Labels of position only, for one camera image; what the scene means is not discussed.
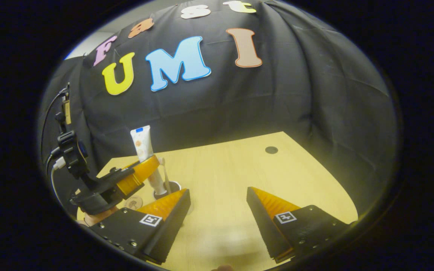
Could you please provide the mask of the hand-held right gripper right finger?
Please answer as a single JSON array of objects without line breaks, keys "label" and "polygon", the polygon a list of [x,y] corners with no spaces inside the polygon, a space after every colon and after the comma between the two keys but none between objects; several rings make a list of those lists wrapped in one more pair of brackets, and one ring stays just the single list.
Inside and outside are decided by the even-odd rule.
[{"label": "hand-held right gripper right finger", "polygon": [[246,201],[276,263],[304,258],[350,228],[315,205],[298,207],[256,187],[248,187]]}]

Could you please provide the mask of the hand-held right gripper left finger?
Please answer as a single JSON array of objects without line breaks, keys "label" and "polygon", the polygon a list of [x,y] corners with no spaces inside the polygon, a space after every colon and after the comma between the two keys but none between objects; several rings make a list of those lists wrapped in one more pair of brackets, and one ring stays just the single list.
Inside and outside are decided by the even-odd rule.
[{"label": "hand-held right gripper left finger", "polygon": [[137,210],[122,208],[90,229],[141,260],[162,264],[191,206],[189,189],[181,189]]}]

